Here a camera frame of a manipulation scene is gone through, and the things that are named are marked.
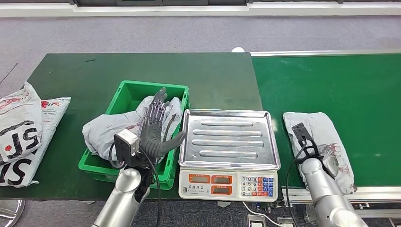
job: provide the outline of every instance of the digital scale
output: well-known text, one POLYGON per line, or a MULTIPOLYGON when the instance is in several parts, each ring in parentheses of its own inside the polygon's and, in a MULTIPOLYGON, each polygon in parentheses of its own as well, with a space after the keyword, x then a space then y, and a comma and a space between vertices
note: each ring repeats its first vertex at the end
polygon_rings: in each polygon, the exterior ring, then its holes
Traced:
POLYGON ((280 159, 267 111, 187 109, 180 149, 183 199, 277 199, 280 159))

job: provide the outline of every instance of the green plastic crate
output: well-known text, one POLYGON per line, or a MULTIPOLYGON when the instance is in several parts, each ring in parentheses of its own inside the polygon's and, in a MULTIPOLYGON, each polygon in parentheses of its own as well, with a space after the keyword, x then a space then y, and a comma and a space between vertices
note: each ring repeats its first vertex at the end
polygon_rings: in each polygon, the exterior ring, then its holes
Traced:
MULTIPOLYGON (((162 87, 166 88, 168 94, 166 101, 171 101, 173 97, 178 97, 181 100, 181 109, 184 111, 189 108, 187 86, 125 80, 118 86, 105 114, 122 114, 134 111, 144 98, 154 95, 162 87)), ((177 135, 180 127, 181 124, 178 125, 173 137, 177 135)), ((175 171, 178 165, 177 155, 178 152, 175 149, 171 150, 162 162, 156 166, 160 189, 162 190, 170 190, 173 187, 175 171)), ((92 155, 88 149, 85 150, 78 167, 99 181, 115 182, 119 173, 118 169, 112 168, 109 161, 92 155)), ((157 185, 153 184, 151 188, 157 188, 157 185)))

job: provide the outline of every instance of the digital display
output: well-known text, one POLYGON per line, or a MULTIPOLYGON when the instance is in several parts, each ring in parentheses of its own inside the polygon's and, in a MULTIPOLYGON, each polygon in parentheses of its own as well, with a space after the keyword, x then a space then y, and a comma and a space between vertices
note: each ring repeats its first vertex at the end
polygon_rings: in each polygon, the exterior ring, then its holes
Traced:
POLYGON ((217 194, 229 194, 230 190, 228 188, 214 188, 213 193, 217 194))
POLYGON ((226 177, 214 177, 213 183, 230 183, 230 179, 226 177))
POLYGON ((192 177, 192 182, 195 183, 208 183, 209 178, 207 176, 193 176, 192 177))

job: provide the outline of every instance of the package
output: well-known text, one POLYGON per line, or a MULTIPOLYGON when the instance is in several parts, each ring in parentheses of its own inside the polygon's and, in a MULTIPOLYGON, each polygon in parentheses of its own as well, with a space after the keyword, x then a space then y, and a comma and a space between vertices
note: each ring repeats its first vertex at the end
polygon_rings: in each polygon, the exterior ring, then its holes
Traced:
MULTIPOLYGON (((357 190, 354 186, 354 173, 352 172, 351 164, 348 160, 344 145, 342 144, 330 118, 321 112, 307 114, 287 112, 283 114, 283 118, 291 140, 294 156, 296 156, 300 151, 301 145, 299 145, 298 140, 292 131, 292 127, 302 122, 315 141, 319 154, 333 154, 337 158, 339 172, 334 180, 340 187, 341 191, 344 194, 354 193, 357 190)), ((305 154, 301 153, 299 158, 303 157, 305 157, 305 154)), ((302 180, 306 185, 305 176, 300 169, 301 165, 299 165, 298 168, 302 180)))
POLYGON ((0 165, 19 160, 42 144, 41 100, 27 82, 0 99, 0 165))
MULTIPOLYGON (((142 100, 135 111, 113 114, 100 115, 91 120, 82 128, 85 143, 93 155, 99 155, 105 160, 109 160, 110 146, 114 142, 114 134, 128 129, 134 134, 138 134, 141 121, 148 111, 153 96, 148 96, 142 100)), ((169 141, 181 122, 183 111, 181 110, 181 101, 174 97, 170 105, 166 108, 164 118, 162 120, 161 140, 169 141)), ((117 161, 115 147, 112 150, 112 160, 117 161)))
POLYGON ((39 183, 32 179, 69 103, 70 98, 56 98, 42 101, 42 145, 32 152, 32 154, 15 162, 0 166, 0 186, 11 185, 20 188, 33 183, 39 183))

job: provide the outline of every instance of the keypad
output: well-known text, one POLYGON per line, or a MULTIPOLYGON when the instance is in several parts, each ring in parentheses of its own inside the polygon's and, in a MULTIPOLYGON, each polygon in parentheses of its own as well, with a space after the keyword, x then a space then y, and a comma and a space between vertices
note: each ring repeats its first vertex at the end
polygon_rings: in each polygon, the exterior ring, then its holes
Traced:
POLYGON ((273 197, 274 178, 273 177, 241 177, 242 196, 267 196, 273 197))

